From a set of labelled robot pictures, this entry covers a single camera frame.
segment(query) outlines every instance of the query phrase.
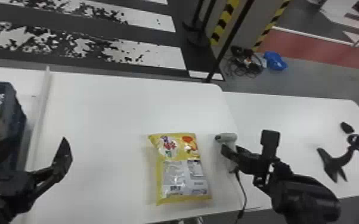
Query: blue object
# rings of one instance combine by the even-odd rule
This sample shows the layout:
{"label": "blue object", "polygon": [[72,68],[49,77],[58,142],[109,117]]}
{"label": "blue object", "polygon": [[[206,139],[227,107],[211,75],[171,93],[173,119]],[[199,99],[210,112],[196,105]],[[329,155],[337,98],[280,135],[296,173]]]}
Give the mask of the blue object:
{"label": "blue object", "polygon": [[266,51],[263,58],[267,60],[267,67],[273,70],[282,71],[288,67],[287,63],[276,52]]}

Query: floor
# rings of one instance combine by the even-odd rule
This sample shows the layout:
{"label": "floor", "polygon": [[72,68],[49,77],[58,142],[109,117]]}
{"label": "floor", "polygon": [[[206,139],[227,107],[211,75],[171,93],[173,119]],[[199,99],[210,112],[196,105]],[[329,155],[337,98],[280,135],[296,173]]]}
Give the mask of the floor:
{"label": "floor", "polygon": [[[81,4],[72,2],[78,1],[54,5],[52,8],[59,12],[50,12],[36,9],[45,7],[44,4],[23,7],[0,0],[0,66],[43,70],[50,65],[52,71],[201,82],[190,74],[200,76],[198,72],[209,71],[214,61],[209,49],[197,51],[187,44],[181,20],[183,12],[191,6],[181,1],[125,0],[115,1],[119,2],[116,6],[111,6],[108,0],[99,0],[99,5],[82,1],[87,4],[82,9],[92,10],[79,12],[76,9]],[[294,0],[290,4],[290,13],[286,11],[277,23],[279,28],[270,31],[260,48],[262,52],[281,53],[288,69],[283,72],[266,69],[254,79],[226,77],[226,82],[213,83],[224,91],[351,99],[359,105],[359,48],[351,47],[353,40],[346,33],[359,35],[357,29],[331,21],[304,2]],[[142,14],[142,18],[150,21],[134,20],[131,14]],[[292,15],[297,14],[306,17],[310,26],[296,19],[291,22]],[[328,27],[316,29],[320,24]],[[359,206],[359,197],[342,200],[342,205],[346,212],[338,223],[359,223],[359,217],[349,217],[347,212]],[[206,216],[204,220],[211,224],[228,223],[234,220],[234,213]],[[269,210],[248,213],[239,223],[248,222],[284,223],[281,216]]]}
{"label": "floor", "polygon": [[181,25],[192,4],[115,3],[0,0],[0,58],[181,77],[209,71],[212,51],[191,47]]}
{"label": "floor", "polygon": [[354,43],[359,40],[359,12],[351,8],[344,16],[338,16],[306,0],[293,0],[274,29],[302,32],[306,36],[320,36],[335,42]]}

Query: robotic arm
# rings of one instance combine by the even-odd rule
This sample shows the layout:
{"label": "robotic arm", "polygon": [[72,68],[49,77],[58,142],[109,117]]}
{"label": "robotic arm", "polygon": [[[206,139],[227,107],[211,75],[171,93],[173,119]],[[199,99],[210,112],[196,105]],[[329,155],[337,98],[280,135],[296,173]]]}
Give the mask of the robotic arm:
{"label": "robotic arm", "polygon": [[231,148],[236,140],[233,133],[223,133],[215,139],[222,143],[221,154],[236,163],[233,172],[253,175],[253,185],[271,198],[273,210],[283,214],[288,224],[325,224],[338,220],[341,207],[334,193],[312,177],[294,174],[276,157],[280,133],[262,131],[262,154],[238,145]]}
{"label": "robotic arm", "polygon": [[[16,137],[0,141],[0,162],[5,158],[3,152],[16,142]],[[49,167],[34,172],[0,169],[0,224],[28,212],[37,198],[64,178],[72,161],[70,145],[63,138]]]}

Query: red floor marking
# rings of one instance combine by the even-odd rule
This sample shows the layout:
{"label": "red floor marking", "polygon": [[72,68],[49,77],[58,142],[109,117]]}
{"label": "red floor marking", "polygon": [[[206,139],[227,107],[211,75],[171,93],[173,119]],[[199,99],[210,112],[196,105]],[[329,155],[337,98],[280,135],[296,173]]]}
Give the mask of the red floor marking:
{"label": "red floor marking", "polygon": [[359,47],[271,29],[259,52],[359,69]]}

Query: yellow and black hazard stripe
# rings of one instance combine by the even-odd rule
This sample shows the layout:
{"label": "yellow and black hazard stripe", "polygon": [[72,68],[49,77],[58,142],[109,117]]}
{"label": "yellow and black hazard stripe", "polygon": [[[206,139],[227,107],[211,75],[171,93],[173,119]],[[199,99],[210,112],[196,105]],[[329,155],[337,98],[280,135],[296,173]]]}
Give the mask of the yellow and black hazard stripe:
{"label": "yellow and black hazard stripe", "polygon": [[227,4],[224,7],[224,11],[221,14],[220,19],[218,20],[216,29],[214,30],[210,42],[212,45],[217,45],[220,37],[224,33],[225,27],[228,22],[231,20],[235,9],[239,5],[239,0],[228,0]]}
{"label": "yellow and black hazard stripe", "polygon": [[290,2],[291,0],[285,0],[281,5],[281,7],[276,11],[273,19],[271,19],[270,23],[266,26],[263,33],[260,35],[255,45],[253,46],[252,50],[254,52],[256,52],[259,49],[260,45],[263,43],[263,40],[266,38],[268,32],[270,32],[271,28],[276,24],[277,20],[280,18],[280,16],[282,15],[282,13],[287,8]]}

